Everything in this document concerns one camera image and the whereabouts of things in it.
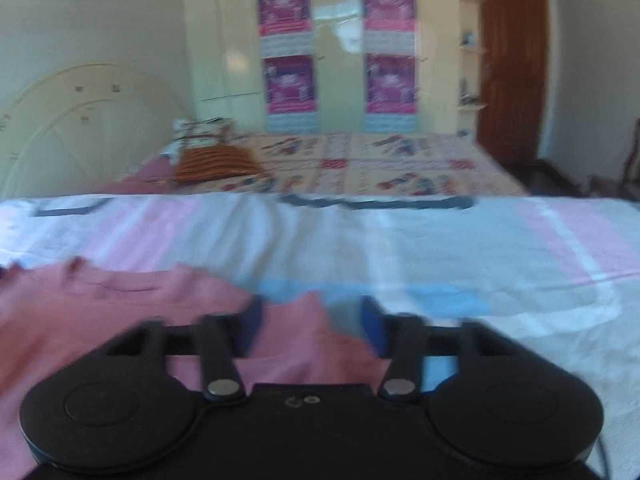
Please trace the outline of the pink sweater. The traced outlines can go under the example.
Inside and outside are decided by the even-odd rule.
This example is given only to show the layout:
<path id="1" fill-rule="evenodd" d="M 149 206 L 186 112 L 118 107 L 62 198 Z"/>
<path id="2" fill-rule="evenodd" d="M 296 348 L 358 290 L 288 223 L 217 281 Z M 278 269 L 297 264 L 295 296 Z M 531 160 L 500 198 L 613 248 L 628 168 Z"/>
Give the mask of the pink sweater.
<path id="1" fill-rule="evenodd" d="M 21 479 L 35 467 L 18 422 L 37 382 L 119 335 L 134 353 L 161 327 L 205 315 L 237 314 L 253 296 L 205 271 L 119 272 L 67 261 L 1 273 L 1 475 Z M 285 304 L 268 301 L 250 353 L 236 363 L 246 388 L 257 384 L 365 384 L 378 388 L 388 367 L 361 338 L 334 330 L 316 292 Z"/>

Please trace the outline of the beige cartoon quilt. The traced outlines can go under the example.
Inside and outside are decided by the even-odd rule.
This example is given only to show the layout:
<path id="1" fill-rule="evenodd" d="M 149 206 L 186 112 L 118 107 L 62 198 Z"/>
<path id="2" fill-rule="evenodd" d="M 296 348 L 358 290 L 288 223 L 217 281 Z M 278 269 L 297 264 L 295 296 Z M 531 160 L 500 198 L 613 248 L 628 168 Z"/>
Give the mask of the beige cartoon quilt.
<path id="1" fill-rule="evenodd" d="M 452 134 L 241 136 L 264 172 L 187 185 L 184 194 L 250 192 L 364 196 L 526 196 L 479 146 Z"/>

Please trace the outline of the light blue patterned bedsheet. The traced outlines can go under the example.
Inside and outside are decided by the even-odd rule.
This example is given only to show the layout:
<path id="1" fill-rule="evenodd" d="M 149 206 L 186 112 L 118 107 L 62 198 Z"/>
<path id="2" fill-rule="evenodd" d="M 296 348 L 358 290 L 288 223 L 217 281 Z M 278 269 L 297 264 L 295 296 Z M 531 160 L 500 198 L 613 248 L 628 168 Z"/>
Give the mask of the light blue patterned bedsheet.
<path id="1" fill-rule="evenodd" d="M 35 462 L 18 408 L 147 318 L 188 325 L 266 300 L 245 385 L 377 386 L 360 301 L 439 326 L 478 318 L 582 378 L 611 474 L 639 474 L 639 207 L 420 197 L 291 205 L 253 193 L 67 196 L 1 206 L 1 474 Z"/>

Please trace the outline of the patterned pillow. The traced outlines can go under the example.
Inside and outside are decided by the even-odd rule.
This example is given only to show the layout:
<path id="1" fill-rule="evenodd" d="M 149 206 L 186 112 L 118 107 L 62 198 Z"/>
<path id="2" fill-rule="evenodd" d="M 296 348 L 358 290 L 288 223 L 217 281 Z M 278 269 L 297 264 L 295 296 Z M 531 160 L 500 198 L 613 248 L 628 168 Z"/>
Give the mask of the patterned pillow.
<path id="1" fill-rule="evenodd" d="M 172 122 L 171 142 L 160 151 L 160 156 L 177 159 L 188 148 L 207 148 L 228 144 L 235 137 L 235 121 L 229 118 L 194 120 L 175 119 Z"/>

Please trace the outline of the lower left pink poster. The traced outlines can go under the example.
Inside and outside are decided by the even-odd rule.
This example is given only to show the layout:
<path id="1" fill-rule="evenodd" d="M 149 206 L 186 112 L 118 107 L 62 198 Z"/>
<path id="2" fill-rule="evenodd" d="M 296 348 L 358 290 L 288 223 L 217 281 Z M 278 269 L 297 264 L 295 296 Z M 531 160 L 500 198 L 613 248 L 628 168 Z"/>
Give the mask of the lower left pink poster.
<path id="1" fill-rule="evenodd" d="M 271 133 L 315 133 L 319 128 L 314 58 L 264 58 L 267 128 Z"/>

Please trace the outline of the pink poster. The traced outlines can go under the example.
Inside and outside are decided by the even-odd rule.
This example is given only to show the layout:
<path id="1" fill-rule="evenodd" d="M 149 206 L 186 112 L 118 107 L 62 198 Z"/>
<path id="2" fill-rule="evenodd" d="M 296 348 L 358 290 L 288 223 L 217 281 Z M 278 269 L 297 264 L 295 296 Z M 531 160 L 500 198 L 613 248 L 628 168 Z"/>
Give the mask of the pink poster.
<path id="1" fill-rule="evenodd" d="M 416 0 L 362 0 L 363 52 L 416 55 Z"/>
<path id="2" fill-rule="evenodd" d="M 262 58 L 314 53 L 310 0 L 257 0 Z"/>
<path id="3" fill-rule="evenodd" d="M 315 133 L 319 128 L 314 58 L 264 58 L 267 128 L 271 133 Z"/>
<path id="4" fill-rule="evenodd" d="M 366 55 L 367 132 L 410 133 L 418 124 L 416 59 L 408 55 Z"/>

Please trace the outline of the lower right pink poster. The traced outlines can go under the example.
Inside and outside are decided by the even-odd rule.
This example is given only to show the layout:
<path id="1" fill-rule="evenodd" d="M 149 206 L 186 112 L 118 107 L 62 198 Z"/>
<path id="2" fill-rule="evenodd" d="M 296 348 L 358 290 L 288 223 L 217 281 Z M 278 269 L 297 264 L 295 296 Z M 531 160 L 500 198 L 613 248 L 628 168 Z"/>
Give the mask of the lower right pink poster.
<path id="1" fill-rule="evenodd" d="M 418 124 L 416 59 L 408 55 L 366 55 L 367 132 L 410 133 Z"/>

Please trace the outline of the cream arched headboard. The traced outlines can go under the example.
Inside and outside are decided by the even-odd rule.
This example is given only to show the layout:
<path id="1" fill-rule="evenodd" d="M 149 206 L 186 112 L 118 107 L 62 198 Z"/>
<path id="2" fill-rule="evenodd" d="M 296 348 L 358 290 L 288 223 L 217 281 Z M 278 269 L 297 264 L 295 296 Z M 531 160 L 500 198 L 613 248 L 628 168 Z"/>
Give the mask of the cream arched headboard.
<path id="1" fill-rule="evenodd" d="M 1 112 L 1 196 L 75 195 L 119 180 L 190 115 L 165 81 L 127 65 L 80 64 L 44 77 Z"/>

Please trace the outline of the cream wardrobe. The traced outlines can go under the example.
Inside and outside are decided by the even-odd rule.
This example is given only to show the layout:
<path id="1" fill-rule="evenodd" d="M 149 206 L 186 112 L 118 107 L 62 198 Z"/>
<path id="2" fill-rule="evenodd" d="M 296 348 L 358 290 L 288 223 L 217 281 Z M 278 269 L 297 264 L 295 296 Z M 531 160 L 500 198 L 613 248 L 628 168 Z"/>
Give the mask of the cream wardrobe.
<path id="1" fill-rule="evenodd" d="M 257 0 L 184 0 L 194 106 L 269 132 Z M 362 0 L 310 0 L 315 133 L 367 132 Z M 459 0 L 416 0 L 418 133 L 453 133 L 460 84 Z"/>

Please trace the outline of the dark wooden chair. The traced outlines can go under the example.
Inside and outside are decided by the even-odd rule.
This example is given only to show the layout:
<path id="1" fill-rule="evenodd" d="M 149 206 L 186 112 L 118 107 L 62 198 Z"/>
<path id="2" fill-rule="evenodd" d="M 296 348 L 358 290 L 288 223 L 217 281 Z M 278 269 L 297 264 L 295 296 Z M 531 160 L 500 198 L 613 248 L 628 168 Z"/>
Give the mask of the dark wooden chair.
<path id="1" fill-rule="evenodd" d="M 634 136 L 630 153 L 626 159 L 623 177 L 620 181 L 620 195 L 627 200 L 639 200 L 639 146 L 640 146 L 640 119 L 634 123 Z"/>

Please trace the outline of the upper right pink poster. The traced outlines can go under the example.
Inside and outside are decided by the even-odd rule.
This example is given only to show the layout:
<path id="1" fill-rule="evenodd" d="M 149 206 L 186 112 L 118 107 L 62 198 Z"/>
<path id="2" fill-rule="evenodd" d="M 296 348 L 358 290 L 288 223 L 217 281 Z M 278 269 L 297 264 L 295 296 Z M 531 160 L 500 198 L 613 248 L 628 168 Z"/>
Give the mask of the upper right pink poster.
<path id="1" fill-rule="evenodd" d="M 416 55 L 416 0 L 362 0 L 363 52 Z"/>

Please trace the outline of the upper left pink poster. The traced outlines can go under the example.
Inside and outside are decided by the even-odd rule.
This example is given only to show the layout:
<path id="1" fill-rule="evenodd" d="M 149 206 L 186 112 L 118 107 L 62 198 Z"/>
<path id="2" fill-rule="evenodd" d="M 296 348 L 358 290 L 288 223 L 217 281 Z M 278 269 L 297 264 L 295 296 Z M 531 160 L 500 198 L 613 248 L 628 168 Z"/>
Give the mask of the upper left pink poster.
<path id="1" fill-rule="evenodd" d="M 262 58 L 314 53 L 310 0 L 257 0 Z"/>

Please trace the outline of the brown wooden door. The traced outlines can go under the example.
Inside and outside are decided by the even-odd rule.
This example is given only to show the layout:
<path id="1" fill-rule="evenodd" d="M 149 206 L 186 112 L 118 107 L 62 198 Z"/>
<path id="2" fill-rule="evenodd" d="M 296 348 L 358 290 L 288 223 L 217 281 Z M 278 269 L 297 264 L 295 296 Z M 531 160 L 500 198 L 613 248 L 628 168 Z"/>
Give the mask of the brown wooden door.
<path id="1" fill-rule="evenodd" d="M 548 0 L 484 0 L 477 141 L 497 162 L 537 158 L 548 75 Z"/>

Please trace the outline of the cream corner shelves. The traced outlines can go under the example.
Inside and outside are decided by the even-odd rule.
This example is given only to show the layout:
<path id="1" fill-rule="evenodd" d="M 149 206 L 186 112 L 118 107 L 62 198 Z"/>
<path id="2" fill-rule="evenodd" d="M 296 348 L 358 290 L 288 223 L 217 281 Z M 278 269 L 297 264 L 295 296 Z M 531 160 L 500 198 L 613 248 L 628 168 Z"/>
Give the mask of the cream corner shelves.
<path id="1" fill-rule="evenodd" d="M 459 0 L 460 84 L 458 135 L 475 140 L 480 113 L 486 108 L 482 97 L 482 70 L 485 56 L 482 21 L 484 0 Z"/>

